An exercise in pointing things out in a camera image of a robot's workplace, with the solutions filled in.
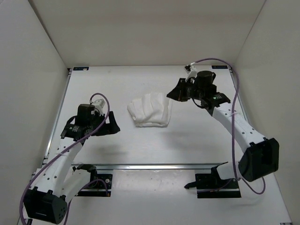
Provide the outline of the white pleated skirt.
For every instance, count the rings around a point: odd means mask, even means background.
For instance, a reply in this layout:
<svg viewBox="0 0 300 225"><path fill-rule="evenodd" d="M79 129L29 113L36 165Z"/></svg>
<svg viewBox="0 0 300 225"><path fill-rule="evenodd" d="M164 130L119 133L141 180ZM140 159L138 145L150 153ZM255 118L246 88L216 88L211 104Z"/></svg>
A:
<svg viewBox="0 0 300 225"><path fill-rule="evenodd" d="M164 93L151 92L132 100L127 105L136 127L167 127L173 102Z"/></svg>

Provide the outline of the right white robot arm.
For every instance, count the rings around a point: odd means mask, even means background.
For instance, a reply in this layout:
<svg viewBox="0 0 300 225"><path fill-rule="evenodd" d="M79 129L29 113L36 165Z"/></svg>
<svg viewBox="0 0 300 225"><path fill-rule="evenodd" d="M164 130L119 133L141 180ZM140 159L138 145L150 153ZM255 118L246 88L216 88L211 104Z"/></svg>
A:
<svg viewBox="0 0 300 225"><path fill-rule="evenodd" d="M187 78L180 78L175 88L166 96L178 102L199 100L205 109L231 134L233 142L242 150L239 161L224 163L211 169L210 183L222 187L228 179L252 182L274 173L279 168L279 143L256 131L240 114L236 113L230 99L217 91L212 71L190 71Z"/></svg>

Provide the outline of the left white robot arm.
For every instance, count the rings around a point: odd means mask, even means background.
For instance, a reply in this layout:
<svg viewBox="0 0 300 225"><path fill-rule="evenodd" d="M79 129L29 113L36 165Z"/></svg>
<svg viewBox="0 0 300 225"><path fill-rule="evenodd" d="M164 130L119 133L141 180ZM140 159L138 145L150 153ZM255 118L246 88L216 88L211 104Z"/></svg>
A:
<svg viewBox="0 0 300 225"><path fill-rule="evenodd" d="M120 131L114 113L104 114L97 104L80 104L77 114L65 124L55 155L31 180L22 203L29 218L52 224L66 223L70 203L82 189L98 188L109 196L107 184L92 164L73 166L73 161L90 136L113 135Z"/></svg>

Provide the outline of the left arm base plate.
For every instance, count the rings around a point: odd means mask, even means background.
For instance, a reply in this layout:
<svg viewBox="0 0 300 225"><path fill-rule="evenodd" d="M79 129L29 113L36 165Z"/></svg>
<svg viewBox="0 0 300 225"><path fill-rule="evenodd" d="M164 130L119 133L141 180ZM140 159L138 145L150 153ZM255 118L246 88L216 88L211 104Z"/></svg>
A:
<svg viewBox="0 0 300 225"><path fill-rule="evenodd" d="M113 184L113 171L96 170L90 177L87 187L82 189L77 196L82 197L110 197Z"/></svg>

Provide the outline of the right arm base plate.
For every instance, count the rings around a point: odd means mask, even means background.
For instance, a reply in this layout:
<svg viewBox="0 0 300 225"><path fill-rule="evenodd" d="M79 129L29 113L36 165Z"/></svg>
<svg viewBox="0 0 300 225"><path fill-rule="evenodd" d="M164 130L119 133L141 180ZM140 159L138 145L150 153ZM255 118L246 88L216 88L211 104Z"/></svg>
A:
<svg viewBox="0 0 300 225"><path fill-rule="evenodd" d="M184 188L196 188L198 199L241 198L236 179L217 180L211 173L195 174L195 181L186 184Z"/></svg>

